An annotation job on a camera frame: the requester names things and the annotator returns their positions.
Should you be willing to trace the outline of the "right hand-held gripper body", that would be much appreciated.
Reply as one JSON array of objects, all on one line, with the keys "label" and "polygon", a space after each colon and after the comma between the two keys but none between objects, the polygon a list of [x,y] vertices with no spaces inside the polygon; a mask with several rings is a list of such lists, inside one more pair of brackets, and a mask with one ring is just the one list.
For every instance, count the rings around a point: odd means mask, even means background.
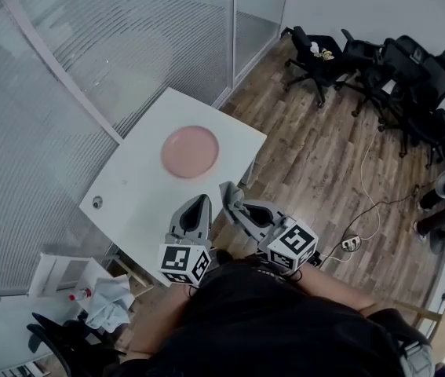
[{"label": "right hand-held gripper body", "polygon": [[257,247],[282,274],[290,275],[314,255],[318,240],[304,222],[285,215],[270,228]]}]

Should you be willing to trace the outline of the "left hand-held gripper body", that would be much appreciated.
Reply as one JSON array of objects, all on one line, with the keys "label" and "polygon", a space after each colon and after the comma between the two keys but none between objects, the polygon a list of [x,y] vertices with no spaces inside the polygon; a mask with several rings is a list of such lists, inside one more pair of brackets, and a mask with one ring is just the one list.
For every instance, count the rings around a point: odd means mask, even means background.
[{"label": "left hand-held gripper body", "polygon": [[159,272],[172,284],[199,287],[210,267],[209,229],[172,229],[159,246]]}]

